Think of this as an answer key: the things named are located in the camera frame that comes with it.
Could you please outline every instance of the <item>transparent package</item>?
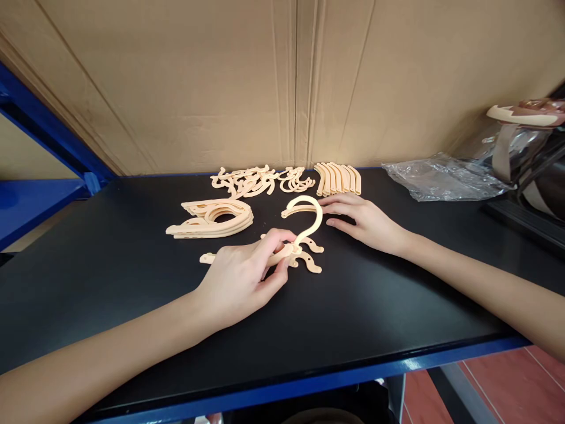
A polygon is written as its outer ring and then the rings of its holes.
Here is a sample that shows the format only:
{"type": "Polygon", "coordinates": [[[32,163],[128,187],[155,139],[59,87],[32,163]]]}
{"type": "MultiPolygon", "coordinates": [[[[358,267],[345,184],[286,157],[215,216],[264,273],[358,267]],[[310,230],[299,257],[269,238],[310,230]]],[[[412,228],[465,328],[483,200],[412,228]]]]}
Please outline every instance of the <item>transparent package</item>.
{"type": "Polygon", "coordinates": [[[514,189],[487,167],[441,152],[428,159],[383,164],[383,168],[417,201],[485,200],[514,189]]]}

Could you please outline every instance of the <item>red tile floor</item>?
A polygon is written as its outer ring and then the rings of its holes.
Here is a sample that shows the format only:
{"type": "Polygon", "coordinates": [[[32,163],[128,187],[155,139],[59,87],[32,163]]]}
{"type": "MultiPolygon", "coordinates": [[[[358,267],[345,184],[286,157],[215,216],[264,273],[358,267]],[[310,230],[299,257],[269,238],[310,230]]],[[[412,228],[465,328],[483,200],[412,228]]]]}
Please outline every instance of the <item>red tile floor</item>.
{"type": "MultiPolygon", "coordinates": [[[[501,424],[565,424],[565,365],[537,346],[461,361],[501,424]]],[[[453,424],[427,371],[406,374],[402,424],[453,424]]]]}

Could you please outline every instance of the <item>left hand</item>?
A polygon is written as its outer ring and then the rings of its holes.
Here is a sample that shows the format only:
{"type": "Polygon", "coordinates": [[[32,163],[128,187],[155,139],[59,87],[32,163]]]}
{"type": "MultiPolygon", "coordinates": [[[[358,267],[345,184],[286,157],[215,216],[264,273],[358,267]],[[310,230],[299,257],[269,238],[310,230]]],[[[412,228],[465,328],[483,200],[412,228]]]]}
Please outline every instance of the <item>left hand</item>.
{"type": "Polygon", "coordinates": [[[260,241],[246,246],[222,247],[204,280],[193,294],[213,316],[214,327],[230,327],[262,308],[287,282],[290,258],[281,260],[275,272],[263,281],[267,260],[283,248],[283,241],[293,242],[296,235],[272,228],[260,241]]]}

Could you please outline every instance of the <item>black tabletop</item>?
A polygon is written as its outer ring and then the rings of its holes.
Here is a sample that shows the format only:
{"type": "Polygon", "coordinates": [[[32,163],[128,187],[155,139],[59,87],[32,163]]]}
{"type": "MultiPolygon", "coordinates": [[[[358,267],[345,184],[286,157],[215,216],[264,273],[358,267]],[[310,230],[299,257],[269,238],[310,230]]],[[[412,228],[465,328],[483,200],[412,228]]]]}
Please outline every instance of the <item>black tabletop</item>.
{"type": "MultiPolygon", "coordinates": [[[[418,203],[383,170],[360,172],[363,197],[402,226],[565,294],[559,285],[565,263],[482,213],[481,203],[418,203]]],[[[306,175],[317,179],[313,171],[306,175]]],[[[315,188],[304,194],[315,196],[315,188]]],[[[165,229],[189,217],[181,202],[227,192],[212,188],[205,175],[112,182],[0,268],[0,373],[193,290],[208,269],[198,261],[202,253],[252,243],[271,227],[300,232],[313,214],[281,218],[295,196],[276,188],[271,196],[244,199],[254,223],[234,236],[176,240],[165,229]]],[[[88,415],[119,415],[515,334],[417,266],[325,224],[312,238],[325,247],[313,254],[321,274],[303,263],[289,269],[288,283],[259,312],[140,374],[88,415]]]]}

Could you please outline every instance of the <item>cardboard box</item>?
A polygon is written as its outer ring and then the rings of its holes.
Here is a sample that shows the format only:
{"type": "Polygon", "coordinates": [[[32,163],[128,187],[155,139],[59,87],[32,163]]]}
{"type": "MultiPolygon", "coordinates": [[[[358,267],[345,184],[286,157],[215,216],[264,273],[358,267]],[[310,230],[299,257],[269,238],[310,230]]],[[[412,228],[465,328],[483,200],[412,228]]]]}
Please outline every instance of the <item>cardboard box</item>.
{"type": "Polygon", "coordinates": [[[14,0],[0,59],[120,175],[448,151],[563,79],[559,0],[14,0]]]}

